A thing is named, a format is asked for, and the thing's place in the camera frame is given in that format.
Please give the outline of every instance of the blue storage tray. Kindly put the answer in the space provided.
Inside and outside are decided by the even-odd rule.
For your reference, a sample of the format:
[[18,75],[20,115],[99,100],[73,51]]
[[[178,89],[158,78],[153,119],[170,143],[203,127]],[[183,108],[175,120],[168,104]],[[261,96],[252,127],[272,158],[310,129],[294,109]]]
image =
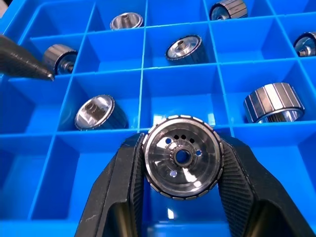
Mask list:
[[[0,78],[0,235],[73,236],[94,180],[121,142],[179,114],[247,143],[316,232],[316,57],[298,58],[292,47],[316,31],[316,1],[244,1],[248,18],[211,22],[216,0],[14,0],[0,32],[38,59],[55,43],[79,55],[73,74],[53,83]],[[109,29],[130,11],[144,27]],[[167,47],[190,34],[202,37],[210,62],[171,66]],[[281,81],[306,107],[302,120],[248,124],[245,96]],[[98,94],[117,100],[128,129],[76,130],[78,108]],[[145,181],[143,232],[230,236],[218,187],[175,201]]]

